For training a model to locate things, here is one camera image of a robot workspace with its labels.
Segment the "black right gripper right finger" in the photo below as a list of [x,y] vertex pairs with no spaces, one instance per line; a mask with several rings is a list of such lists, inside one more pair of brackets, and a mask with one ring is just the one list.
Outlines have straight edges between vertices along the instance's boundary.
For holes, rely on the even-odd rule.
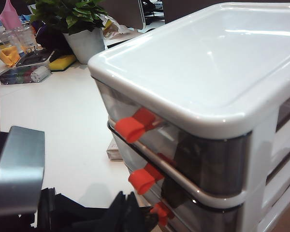
[[123,231],[146,232],[144,216],[133,192],[126,199],[123,214]]

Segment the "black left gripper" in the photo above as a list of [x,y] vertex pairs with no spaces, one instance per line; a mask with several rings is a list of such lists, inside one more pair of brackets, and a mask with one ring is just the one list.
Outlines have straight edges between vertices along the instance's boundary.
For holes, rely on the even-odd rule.
[[88,231],[87,223],[102,218],[106,208],[85,207],[54,188],[41,191],[37,210],[37,229],[41,232],[69,232],[77,227]]

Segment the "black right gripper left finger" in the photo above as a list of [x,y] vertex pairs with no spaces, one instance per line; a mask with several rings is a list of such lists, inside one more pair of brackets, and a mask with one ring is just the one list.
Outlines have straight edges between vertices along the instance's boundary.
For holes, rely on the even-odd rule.
[[120,232],[126,195],[120,191],[99,222],[100,232]]

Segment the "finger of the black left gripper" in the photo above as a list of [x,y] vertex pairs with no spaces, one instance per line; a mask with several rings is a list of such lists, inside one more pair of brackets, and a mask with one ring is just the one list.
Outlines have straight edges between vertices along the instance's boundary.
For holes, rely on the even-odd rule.
[[152,207],[143,207],[142,215],[144,217],[144,223],[146,229],[153,229],[158,225],[159,216],[157,213],[151,213]]

